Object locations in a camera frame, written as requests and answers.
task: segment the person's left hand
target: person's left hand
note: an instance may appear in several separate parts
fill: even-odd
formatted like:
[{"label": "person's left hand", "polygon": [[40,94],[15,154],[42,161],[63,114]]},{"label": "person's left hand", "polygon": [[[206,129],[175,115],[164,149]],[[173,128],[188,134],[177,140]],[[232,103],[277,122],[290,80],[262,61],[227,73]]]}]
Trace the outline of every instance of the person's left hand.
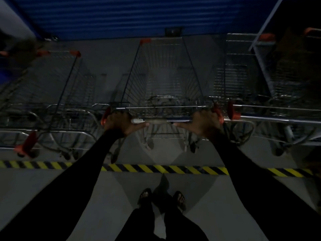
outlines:
[{"label": "person's left hand", "polygon": [[149,125],[149,123],[146,122],[134,124],[131,123],[130,120],[131,115],[129,113],[116,111],[107,117],[104,129],[105,131],[109,129],[120,129],[125,136],[128,136],[131,133]]}]

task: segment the gray concrete floor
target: gray concrete floor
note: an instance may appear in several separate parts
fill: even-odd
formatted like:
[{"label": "gray concrete floor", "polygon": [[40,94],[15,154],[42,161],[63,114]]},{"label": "gray concrete floor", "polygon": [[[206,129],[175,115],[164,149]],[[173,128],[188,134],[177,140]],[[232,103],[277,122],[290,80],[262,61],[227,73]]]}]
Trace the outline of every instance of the gray concrete floor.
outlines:
[{"label": "gray concrete floor", "polygon": [[[139,39],[74,41],[50,45],[60,49],[75,48],[97,76],[95,102],[120,100],[124,81],[134,60]],[[213,64],[222,52],[220,41],[211,36],[186,37],[186,43],[205,95],[211,95]],[[296,147],[281,157],[272,154],[265,139],[252,138],[242,151],[263,167],[297,167],[311,151]],[[19,159],[13,152],[1,151],[1,160]],[[38,160],[57,161],[58,155],[42,151]],[[223,166],[208,141],[198,152],[184,152],[177,139],[156,139],[154,149],[146,150],[138,136],[124,142],[118,163]],[[60,172],[53,170],[0,169],[0,228]],[[210,240],[267,240],[255,220],[240,202],[229,176],[169,174],[169,193],[184,193],[185,215],[198,224]],[[68,240],[114,240],[134,208],[141,191],[158,186],[161,174],[102,172],[86,210]],[[318,194],[311,179],[280,178],[283,184],[316,208]],[[155,234],[165,237],[163,216],[156,214]]]}]

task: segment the blue rolling shutter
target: blue rolling shutter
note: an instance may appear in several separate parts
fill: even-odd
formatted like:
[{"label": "blue rolling shutter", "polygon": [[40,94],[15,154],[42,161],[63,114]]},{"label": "blue rolling shutter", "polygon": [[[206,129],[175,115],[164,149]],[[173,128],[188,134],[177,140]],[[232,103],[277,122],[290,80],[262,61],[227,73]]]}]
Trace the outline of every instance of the blue rolling shutter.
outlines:
[{"label": "blue rolling shutter", "polygon": [[277,0],[13,0],[61,40],[258,32]]}]

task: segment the black pants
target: black pants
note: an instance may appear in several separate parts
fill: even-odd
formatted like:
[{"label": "black pants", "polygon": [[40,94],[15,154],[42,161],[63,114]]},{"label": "black pants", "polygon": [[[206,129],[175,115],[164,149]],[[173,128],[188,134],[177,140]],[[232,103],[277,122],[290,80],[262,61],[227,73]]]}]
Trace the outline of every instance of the black pants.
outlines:
[{"label": "black pants", "polygon": [[[202,229],[173,204],[165,211],[166,240],[208,240]],[[163,240],[154,234],[155,214],[151,202],[133,210],[115,241]]]}]

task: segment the yellow and black hazard stripe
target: yellow and black hazard stripe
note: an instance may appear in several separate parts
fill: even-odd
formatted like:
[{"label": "yellow and black hazard stripe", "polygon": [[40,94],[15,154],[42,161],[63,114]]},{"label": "yellow and black hazard stripe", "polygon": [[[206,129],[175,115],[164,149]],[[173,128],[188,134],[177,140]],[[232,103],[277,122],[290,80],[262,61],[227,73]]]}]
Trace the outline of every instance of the yellow and black hazard stripe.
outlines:
[{"label": "yellow and black hazard stripe", "polygon": [[[0,168],[25,168],[25,169],[52,169],[64,170],[72,162],[47,162],[47,161],[0,161]],[[207,174],[228,175],[226,167],[216,166],[167,166],[167,165],[142,165],[142,164],[103,164],[102,171],[130,172],[130,173],[164,173],[164,174]],[[312,177],[309,169],[299,168],[267,168],[273,176],[278,177]]]}]

